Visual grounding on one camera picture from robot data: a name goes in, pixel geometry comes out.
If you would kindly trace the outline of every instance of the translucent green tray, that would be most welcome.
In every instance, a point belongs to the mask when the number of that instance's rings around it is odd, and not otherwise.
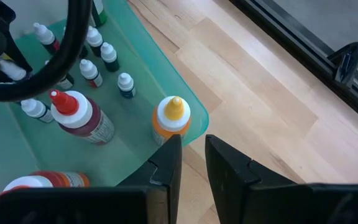
[[[88,175],[92,186],[117,185],[158,149],[152,139],[151,117],[153,109],[165,96],[181,96],[190,105],[192,123],[183,145],[205,132],[207,111],[132,9],[124,0],[106,1],[105,8],[109,19],[99,31],[117,50],[120,71],[109,73],[103,61],[88,48],[87,59],[99,68],[103,85],[97,89],[86,85],[78,62],[70,74],[75,79],[73,90],[94,99],[114,123],[116,133],[112,141],[105,146],[95,146],[64,132],[55,121],[43,124],[25,115],[17,104],[0,103],[0,116],[3,117],[0,119],[0,191],[11,180],[36,170],[81,171]],[[61,21],[50,26],[60,40],[64,25],[65,21]],[[32,34],[16,43],[35,71],[50,58]],[[119,94],[117,76],[121,72],[134,78],[137,94],[131,100]],[[46,93],[37,98],[50,104]]]

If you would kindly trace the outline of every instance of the red bottle cap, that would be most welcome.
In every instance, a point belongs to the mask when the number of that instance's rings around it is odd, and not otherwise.
[[[51,90],[49,97],[52,99],[52,103],[56,106],[57,111],[63,115],[73,115],[78,110],[78,101],[67,93]]]

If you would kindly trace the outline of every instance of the white bottle cap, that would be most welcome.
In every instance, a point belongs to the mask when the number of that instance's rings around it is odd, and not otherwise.
[[[80,70],[81,74],[89,80],[94,79],[96,76],[98,76],[98,69],[96,66],[87,59],[82,59],[80,62]]]
[[[39,100],[28,99],[21,101],[22,110],[33,118],[41,117],[47,110],[46,106]]]
[[[52,31],[48,30],[46,26],[41,25],[38,22],[34,23],[34,32],[41,44],[49,45],[55,41],[55,36]]]
[[[189,104],[184,99],[181,99],[183,102],[183,109],[184,109],[183,116],[178,120],[168,119],[165,116],[165,107],[169,103],[169,101],[174,97],[175,96],[168,96],[164,98],[157,107],[158,124],[164,130],[171,131],[171,132],[182,130],[186,126],[187,122],[189,122],[190,113],[191,113]]]
[[[84,95],[77,91],[66,91],[66,94],[74,97],[78,102],[78,109],[75,114],[72,115],[64,115],[59,113],[56,109],[55,105],[50,106],[50,111],[52,113],[53,118],[60,123],[61,125],[68,128],[80,128],[87,124],[87,122],[92,118],[92,105],[86,99]],[[50,93],[52,96],[56,96],[57,92],[52,91]]]
[[[14,187],[27,186],[27,187],[53,187],[50,180],[40,175],[19,177],[10,182],[3,191],[12,190]]]
[[[111,44],[105,42],[100,48],[102,59],[107,62],[113,62],[117,59],[117,52]]]
[[[99,47],[103,43],[103,38],[97,28],[89,26],[86,41],[92,47]]]
[[[129,91],[134,87],[134,79],[128,73],[121,73],[118,76],[118,87],[122,91]]]
[[[0,70],[14,81],[22,80],[27,72],[17,66],[14,62],[10,62],[0,58]]]

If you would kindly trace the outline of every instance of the wooden floor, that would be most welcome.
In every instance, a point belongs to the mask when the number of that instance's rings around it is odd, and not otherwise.
[[[215,134],[298,182],[358,183],[358,114],[228,0],[129,0]],[[178,224],[219,223],[204,136],[183,151]]]

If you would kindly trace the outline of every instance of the white nozzle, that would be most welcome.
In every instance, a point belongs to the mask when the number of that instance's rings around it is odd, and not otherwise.
[[[103,43],[103,38],[96,28],[89,26],[86,41],[92,47],[99,47]]]
[[[105,42],[100,48],[102,59],[107,62],[113,62],[117,59],[117,52],[111,44]]]
[[[33,118],[41,117],[46,110],[46,107],[41,101],[35,99],[28,99],[21,101],[22,110]]]
[[[0,70],[14,81],[22,80],[27,74],[23,68],[20,68],[14,62],[4,59],[0,59]]]
[[[52,31],[38,22],[34,23],[34,32],[41,44],[49,45],[55,41],[55,36]]]
[[[134,87],[134,79],[128,73],[121,73],[117,84],[122,91],[129,91]]]
[[[87,59],[82,59],[80,62],[81,74],[87,79],[93,79],[98,75],[96,66]]]

